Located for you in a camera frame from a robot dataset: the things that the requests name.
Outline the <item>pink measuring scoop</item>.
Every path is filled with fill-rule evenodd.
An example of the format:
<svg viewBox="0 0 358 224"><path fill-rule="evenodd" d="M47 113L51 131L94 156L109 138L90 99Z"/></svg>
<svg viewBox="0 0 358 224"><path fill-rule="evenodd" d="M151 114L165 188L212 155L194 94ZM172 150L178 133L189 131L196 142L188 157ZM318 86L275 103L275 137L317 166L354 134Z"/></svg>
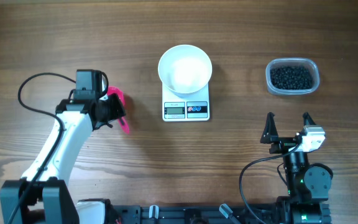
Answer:
<svg viewBox="0 0 358 224"><path fill-rule="evenodd" d="M107 92L107 95L112 95L112 94L117 94L117 96L119 97L122 105L124 106L126 103L125 103L125 98L124 98L124 92L120 89L118 89L117 87L115 86L109 86L108 87L108 92ZM126 133L126 134L130 134L130 128L129 128L129 125L125 119L125 117L121 117L119 119L119 124L120 124L120 127L121 129Z"/></svg>

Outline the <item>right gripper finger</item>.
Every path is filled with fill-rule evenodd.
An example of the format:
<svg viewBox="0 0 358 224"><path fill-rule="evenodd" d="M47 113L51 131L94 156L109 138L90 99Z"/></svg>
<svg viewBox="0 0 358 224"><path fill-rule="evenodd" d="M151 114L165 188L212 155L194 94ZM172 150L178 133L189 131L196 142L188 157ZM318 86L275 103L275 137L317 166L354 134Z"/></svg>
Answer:
<svg viewBox="0 0 358 224"><path fill-rule="evenodd" d="M305 112L303 113L303 124L307 126L307 125L315 125L316 123L313 121L310 114L308 112Z"/></svg>
<svg viewBox="0 0 358 224"><path fill-rule="evenodd" d="M260 138L260 143L262 144L271 144L271 143L279 142L278 132L273 118L274 116L275 115L272 112L269 112L267 114L264 131Z"/></svg>

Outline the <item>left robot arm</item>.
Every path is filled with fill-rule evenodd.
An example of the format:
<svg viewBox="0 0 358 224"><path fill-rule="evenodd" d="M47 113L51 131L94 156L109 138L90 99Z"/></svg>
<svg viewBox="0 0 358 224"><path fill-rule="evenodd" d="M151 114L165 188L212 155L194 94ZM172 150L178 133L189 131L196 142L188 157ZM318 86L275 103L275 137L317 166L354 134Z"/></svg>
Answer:
<svg viewBox="0 0 358 224"><path fill-rule="evenodd" d="M18 180L0 189L4 223L120 223L108 199L74 203L67 182L91 133L125 117L118 94L109 93L107 75L77 70L76 87L51 114L55 124L36 160Z"/></svg>

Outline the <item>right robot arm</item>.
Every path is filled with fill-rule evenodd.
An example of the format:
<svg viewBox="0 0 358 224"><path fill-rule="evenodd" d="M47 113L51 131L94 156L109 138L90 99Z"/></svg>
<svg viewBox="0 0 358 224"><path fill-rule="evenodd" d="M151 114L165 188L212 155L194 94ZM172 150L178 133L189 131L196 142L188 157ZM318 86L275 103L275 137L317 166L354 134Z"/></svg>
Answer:
<svg viewBox="0 0 358 224"><path fill-rule="evenodd" d="M308 154L318 150L326 133L308 113L303 114L303 129L293 137L278 135L274 114L269 112L260 142L270 144L270 154L283 158L288 195L278 197L272 223L331 223L328 200L333 171L321 163L310 164Z"/></svg>

